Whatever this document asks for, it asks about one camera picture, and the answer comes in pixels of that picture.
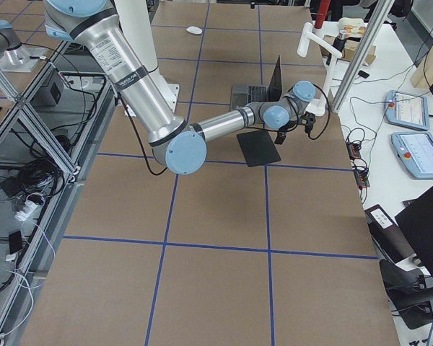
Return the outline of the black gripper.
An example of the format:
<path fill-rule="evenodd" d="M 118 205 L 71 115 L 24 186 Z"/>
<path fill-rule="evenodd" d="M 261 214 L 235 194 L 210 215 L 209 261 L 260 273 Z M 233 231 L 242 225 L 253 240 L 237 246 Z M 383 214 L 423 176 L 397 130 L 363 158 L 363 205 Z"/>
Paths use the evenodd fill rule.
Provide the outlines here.
<path fill-rule="evenodd" d="M 286 125 L 280 127 L 277 130 L 276 139 L 274 143 L 276 145 L 282 145 L 287 137 L 288 132 L 292 132 L 299 126 L 299 120 L 289 120 Z"/>

